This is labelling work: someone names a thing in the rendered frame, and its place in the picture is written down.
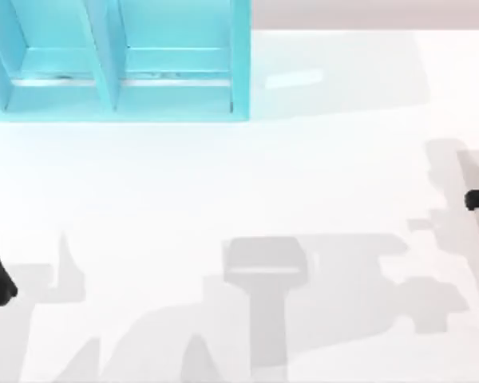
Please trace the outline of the light blue rack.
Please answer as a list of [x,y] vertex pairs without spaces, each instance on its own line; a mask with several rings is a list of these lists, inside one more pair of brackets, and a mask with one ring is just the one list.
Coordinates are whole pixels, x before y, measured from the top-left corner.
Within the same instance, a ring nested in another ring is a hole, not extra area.
[[0,122],[243,121],[252,0],[0,0]]

